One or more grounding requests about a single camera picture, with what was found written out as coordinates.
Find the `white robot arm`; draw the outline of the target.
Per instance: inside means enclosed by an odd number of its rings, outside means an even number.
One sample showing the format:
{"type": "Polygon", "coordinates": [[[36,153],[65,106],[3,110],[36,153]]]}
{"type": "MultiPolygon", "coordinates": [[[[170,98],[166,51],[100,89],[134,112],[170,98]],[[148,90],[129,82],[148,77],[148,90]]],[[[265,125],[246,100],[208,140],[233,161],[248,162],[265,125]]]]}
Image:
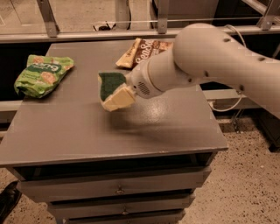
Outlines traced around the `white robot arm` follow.
{"type": "Polygon", "coordinates": [[[280,117],[280,61],[250,51],[210,24],[191,24],[171,48],[142,60],[130,73],[99,74],[100,101],[107,111],[127,108],[137,96],[218,82],[280,117]]]}

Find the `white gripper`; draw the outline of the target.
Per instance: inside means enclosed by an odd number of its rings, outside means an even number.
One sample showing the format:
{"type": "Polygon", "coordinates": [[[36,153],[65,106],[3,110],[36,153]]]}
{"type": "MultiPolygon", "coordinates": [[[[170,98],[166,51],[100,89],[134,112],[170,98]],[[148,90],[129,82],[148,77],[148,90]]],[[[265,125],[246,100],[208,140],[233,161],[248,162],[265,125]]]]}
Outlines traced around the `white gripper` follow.
{"type": "Polygon", "coordinates": [[[123,83],[104,101],[103,108],[109,112],[130,107],[136,101],[136,95],[150,99],[161,95],[163,92],[157,89],[151,81],[148,72],[149,61],[144,60],[125,75],[127,85],[123,83]]]}

